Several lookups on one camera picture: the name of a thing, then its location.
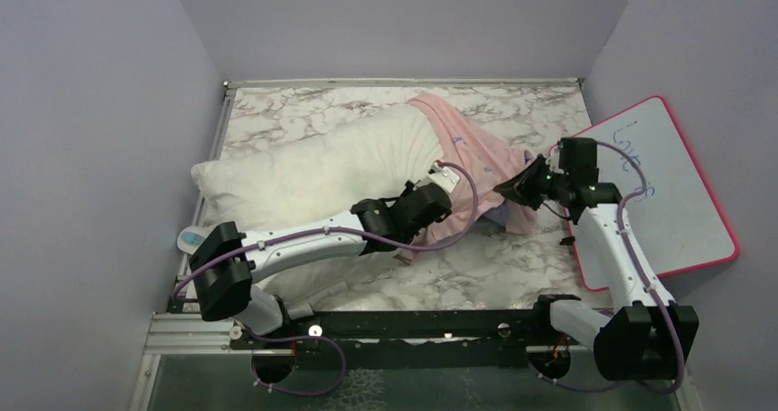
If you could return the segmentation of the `Elsa print pink-lined pillowcase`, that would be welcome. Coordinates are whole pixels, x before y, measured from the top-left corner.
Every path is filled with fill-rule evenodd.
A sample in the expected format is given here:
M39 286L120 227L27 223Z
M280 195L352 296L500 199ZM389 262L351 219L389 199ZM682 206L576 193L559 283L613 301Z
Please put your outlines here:
M407 103L428 119L439 140L442 154L436 154L435 160L457 164L473 178L478 194L476 219L487 217L497 221L507 233L515 235L530 234L538 227L536 210L513 203L493 191L498 184L525 170L528 161L536 157L531 151L512 147L475 126L439 96L425 94ZM423 229L412 245L432 246L466 229L472 211L472 190L466 179L457 184L450 200L452 214L441 223Z

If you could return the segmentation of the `white pillow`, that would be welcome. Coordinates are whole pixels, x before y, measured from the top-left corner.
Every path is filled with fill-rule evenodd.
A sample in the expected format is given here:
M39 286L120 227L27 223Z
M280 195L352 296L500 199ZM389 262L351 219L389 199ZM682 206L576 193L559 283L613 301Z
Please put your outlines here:
M364 199L400 195L427 175L439 140L413 106L390 106L324 135L236 159L198 163L194 183L209 226L241 231L298 228Z

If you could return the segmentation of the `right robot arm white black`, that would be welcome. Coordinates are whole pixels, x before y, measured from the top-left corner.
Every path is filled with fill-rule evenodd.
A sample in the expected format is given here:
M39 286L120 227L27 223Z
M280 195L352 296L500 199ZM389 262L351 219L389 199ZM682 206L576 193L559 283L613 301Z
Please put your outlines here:
M597 153L603 141L570 137L558 142L558 160L539 155L513 178L494 187L506 200L538 209L547 201L564 207L578 227L575 243L590 239L605 270L613 302L608 316L572 295L543 295L528 323L531 336L551 344L565 335L593 353L609 391L635 382L656 394L671 394L683 384L685 363L699 327L690 305L679 305L662 285L628 223L626 204L648 187L636 161L638 190L621 194L599 179Z

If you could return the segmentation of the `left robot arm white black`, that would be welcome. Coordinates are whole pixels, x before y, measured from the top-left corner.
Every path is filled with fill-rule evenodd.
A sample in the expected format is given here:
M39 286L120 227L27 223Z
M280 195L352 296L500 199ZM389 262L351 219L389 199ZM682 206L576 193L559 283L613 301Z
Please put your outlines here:
M238 230L217 225L189 258L200 317L206 322L235 318L266 347L288 335L281 298L259 282L309 263L400 249L424 228L451 213L451 191L439 184L408 183L400 196L364 199L350 209L300 228Z

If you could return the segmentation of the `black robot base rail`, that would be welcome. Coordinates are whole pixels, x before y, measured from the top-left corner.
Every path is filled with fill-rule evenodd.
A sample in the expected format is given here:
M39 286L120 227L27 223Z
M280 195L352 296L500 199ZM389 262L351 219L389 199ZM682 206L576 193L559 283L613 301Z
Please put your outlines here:
M562 377L580 347L531 309L332 311L291 320L267 337L229 342L261 371L526 369Z

